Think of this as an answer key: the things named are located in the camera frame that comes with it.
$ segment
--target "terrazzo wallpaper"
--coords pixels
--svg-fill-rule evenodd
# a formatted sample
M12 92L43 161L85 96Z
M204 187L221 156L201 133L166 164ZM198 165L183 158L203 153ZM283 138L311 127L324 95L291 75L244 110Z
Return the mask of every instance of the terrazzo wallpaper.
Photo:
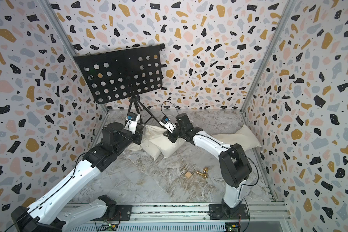
M163 86L149 108L237 109L243 104L286 0L50 0L80 55L164 43ZM128 99L107 103L126 108Z
M102 114L38 3L0 1L0 231L73 169Z
M297 231L348 232L348 0L297 1L245 116Z

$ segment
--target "brass object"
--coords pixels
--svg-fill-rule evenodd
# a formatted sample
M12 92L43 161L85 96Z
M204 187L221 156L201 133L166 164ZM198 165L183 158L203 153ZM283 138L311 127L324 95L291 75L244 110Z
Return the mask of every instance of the brass object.
M207 174L206 173L201 173L199 171L196 171L196 173L200 174L201 176L203 176L204 178L207 178Z

